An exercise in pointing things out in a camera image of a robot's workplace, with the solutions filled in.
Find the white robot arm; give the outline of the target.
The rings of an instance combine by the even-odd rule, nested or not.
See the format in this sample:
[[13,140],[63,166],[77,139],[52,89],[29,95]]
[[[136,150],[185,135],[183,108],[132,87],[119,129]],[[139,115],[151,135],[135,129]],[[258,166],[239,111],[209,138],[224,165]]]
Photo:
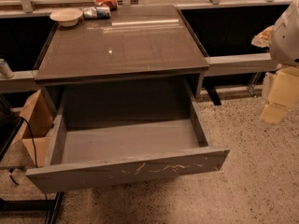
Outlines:
[[279,123],[299,100],[299,1],[294,0],[277,19],[251,40],[269,48],[270,58],[278,64],[275,74],[267,74],[263,86],[265,104],[260,120]]

